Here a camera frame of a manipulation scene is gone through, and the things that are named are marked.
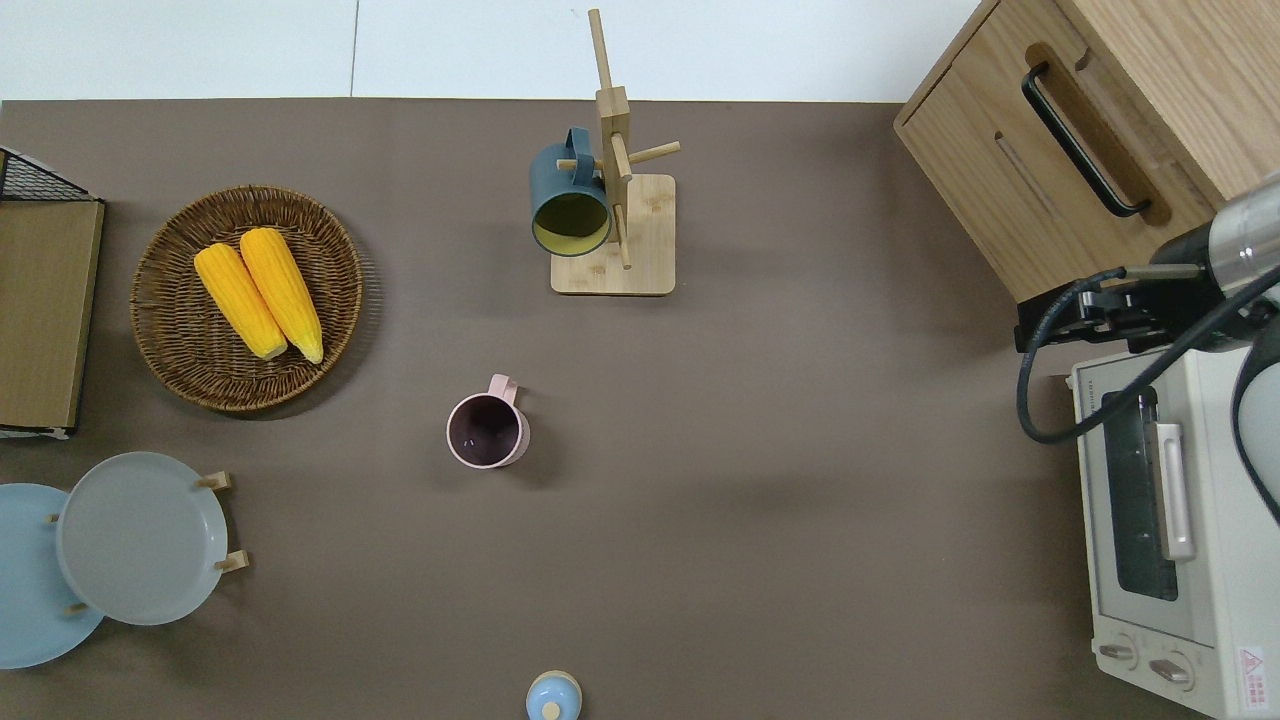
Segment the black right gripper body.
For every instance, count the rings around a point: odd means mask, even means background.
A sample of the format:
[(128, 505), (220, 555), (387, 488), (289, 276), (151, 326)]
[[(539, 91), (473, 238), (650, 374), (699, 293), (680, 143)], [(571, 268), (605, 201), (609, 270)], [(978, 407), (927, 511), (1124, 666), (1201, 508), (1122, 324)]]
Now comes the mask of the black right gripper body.
[(1124, 342), (1134, 354), (1171, 343), (1204, 313), (1190, 284), (1088, 286), (1078, 293), (1069, 284), (1018, 304), (1018, 351), (1030, 347), (1048, 310), (1068, 296), (1050, 323), (1043, 346)]

